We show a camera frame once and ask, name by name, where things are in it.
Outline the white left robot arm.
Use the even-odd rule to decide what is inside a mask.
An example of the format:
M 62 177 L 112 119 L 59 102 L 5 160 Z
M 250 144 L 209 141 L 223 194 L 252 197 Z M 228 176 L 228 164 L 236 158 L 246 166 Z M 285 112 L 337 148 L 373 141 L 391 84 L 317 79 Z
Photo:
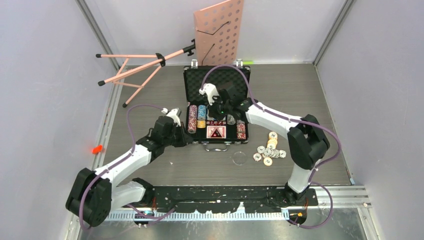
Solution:
M 156 160 L 166 147 L 185 147 L 190 140 L 177 115 L 160 116 L 148 134 L 122 156 L 95 170 L 80 170 L 65 208 L 90 227 L 97 227 L 117 208 L 133 203 L 148 207 L 155 197 L 153 185 L 139 177 L 126 184 L 122 181 Z

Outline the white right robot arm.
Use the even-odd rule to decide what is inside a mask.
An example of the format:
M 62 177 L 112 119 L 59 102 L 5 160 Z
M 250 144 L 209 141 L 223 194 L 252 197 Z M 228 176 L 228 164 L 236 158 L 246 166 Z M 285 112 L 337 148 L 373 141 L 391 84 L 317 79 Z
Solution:
M 330 148 L 317 119 L 310 114 L 299 117 L 268 108 L 254 98 L 240 95 L 231 83 L 221 88 L 206 83 L 198 92 L 206 97 L 211 117 L 221 119 L 231 115 L 236 120 L 264 127 L 287 139 L 294 165 L 282 195 L 288 204 L 299 205 L 306 197 L 314 167 Z

